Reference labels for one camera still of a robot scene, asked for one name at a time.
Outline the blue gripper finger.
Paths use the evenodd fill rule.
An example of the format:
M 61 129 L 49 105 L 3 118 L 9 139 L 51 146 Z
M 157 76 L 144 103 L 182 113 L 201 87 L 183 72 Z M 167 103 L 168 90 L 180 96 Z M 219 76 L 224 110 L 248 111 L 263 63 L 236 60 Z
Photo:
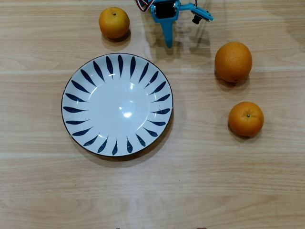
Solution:
M 166 46 L 168 48 L 172 48 L 172 46 L 173 46 L 173 22 L 172 21 L 162 22 L 161 27 L 163 30 L 163 35 L 164 35 Z

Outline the blue gripper body black servo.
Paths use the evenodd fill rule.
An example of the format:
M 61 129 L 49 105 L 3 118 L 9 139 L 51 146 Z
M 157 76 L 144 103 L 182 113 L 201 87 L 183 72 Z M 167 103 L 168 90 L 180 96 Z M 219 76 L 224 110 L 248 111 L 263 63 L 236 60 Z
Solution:
M 154 0 L 150 6 L 154 21 L 156 23 L 176 21 L 180 5 L 179 0 Z

